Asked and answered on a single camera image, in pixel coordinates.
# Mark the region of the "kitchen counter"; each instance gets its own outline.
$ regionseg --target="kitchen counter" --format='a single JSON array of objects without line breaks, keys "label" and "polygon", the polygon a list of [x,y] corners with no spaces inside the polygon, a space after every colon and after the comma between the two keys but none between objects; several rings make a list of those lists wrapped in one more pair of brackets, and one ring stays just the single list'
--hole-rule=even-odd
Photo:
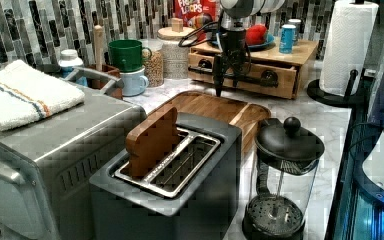
[{"label": "kitchen counter", "polygon": [[[139,104],[149,113],[176,94],[188,90],[215,95],[211,84],[190,79],[165,80],[164,85],[148,88],[142,95],[125,97],[124,100]],[[284,121],[289,116],[300,119],[303,127],[318,135],[325,144],[325,153],[320,159],[312,194],[306,212],[305,240],[323,239],[326,233],[332,199],[351,109],[330,107],[309,98],[305,91],[296,100],[263,96],[234,89],[224,89],[222,97],[259,104],[271,111],[272,117]],[[241,169],[240,204],[238,212],[223,240],[245,240],[241,223],[248,201],[250,173],[253,155],[246,157]]]}]

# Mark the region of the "white bottle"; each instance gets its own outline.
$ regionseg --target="white bottle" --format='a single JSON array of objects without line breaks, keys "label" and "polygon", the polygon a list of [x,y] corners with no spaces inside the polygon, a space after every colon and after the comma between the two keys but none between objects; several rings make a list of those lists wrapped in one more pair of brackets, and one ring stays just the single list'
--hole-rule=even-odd
[{"label": "white bottle", "polygon": [[[66,49],[61,51],[61,58],[58,65],[61,67],[62,77],[65,78],[73,71],[73,67],[83,67],[83,60],[79,58],[76,50]],[[85,77],[79,78],[76,83],[87,87]]]}]

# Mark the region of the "green mug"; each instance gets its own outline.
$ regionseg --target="green mug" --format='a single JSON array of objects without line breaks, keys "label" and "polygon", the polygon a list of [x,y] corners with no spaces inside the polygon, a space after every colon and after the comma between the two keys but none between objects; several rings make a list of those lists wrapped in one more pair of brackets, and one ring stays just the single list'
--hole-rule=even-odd
[{"label": "green mug", "polygon": [[[149,51],[149,54],[143,54],[143,50]],[[135,72],[143,67],[143,61],[152,57],[151,49],[142,47],[141,41],[129,39],[110,42],[108,54],[111,65],[120,69],[121,72]]]}]

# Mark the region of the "wooden drawer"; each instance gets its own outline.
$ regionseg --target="wooden drawer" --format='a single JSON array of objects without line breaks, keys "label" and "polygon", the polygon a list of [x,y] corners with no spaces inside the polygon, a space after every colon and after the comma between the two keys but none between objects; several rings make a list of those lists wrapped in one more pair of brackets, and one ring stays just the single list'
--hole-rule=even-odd
[{"label": "wooden drawer", "polygon": [[[193,52],[189,53],[189,67],[199,67],[200,61],[208,60],[211,63],[211,66],[214,61],[212,54],[206,54],[202,52]],[[277,75],[277,87],[267,87],[262,86],[261,82],[264,81],[262,78],[262,73],[265,71],[273,71]],[[203,81],[207,83],[213,83],[213,76],[205,73],[198,73],[195,71],[188,72],[189,78],[197,81]],[[288,64],[273,64],[252,61],[251,71],[247,75],[250,78],[246,82],[239,81],[236,88],[256,92],[271,96],[277,96],[287,99],[295,99],[296,92],[298,88],[298,71],[295,66]],[[225,87],[234,87],[233,80],[229,78],[224,79],[223,86]]]}]

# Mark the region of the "white towel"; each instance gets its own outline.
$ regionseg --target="white towel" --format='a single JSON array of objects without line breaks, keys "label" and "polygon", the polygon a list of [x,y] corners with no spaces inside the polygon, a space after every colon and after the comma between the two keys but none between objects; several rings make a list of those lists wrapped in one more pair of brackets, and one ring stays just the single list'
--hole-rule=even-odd
[{"label": "white towel", "polygon": [[64,80],[17,60],[0,71],[0,131],[20,127],[84,102]]}]

